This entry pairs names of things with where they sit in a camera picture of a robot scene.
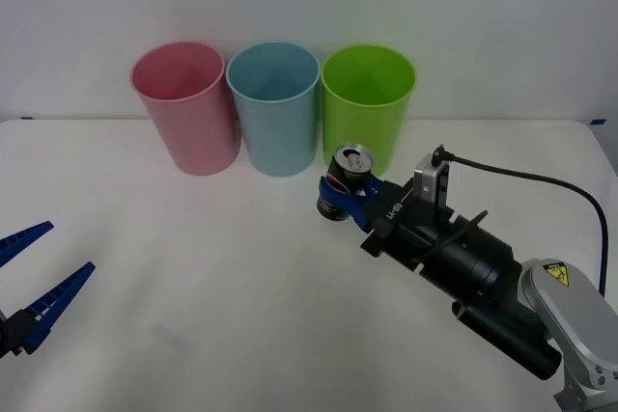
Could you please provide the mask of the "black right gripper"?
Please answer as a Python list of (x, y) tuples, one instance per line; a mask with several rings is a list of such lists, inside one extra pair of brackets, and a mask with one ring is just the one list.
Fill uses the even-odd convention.
[(427, 257), (451, 233), (454, 210), (446, 204), (447, 189), (447, 178), (430, 179), (424, 190), (421, 179), (398, 185), (370, 174), (360, 195), (338, 190), (322, 176), (317, 209), (330, 221), (351, 218), (368, 234), (361, 248), (373, 257)]

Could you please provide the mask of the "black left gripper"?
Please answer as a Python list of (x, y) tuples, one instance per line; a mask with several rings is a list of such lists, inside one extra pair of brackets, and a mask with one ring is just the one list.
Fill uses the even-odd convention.
[[(45, 233), (53, 229), (45, 221), (0, 239), (0, 266), (3, 267)], [(59, 285), (13, 315), (13, 323), (4, 314), (0, 322), (0, 358), (25, 351), (32, 354), (51, 333), (53, 325), (82, 289), (96, 267), (87, 262)]]

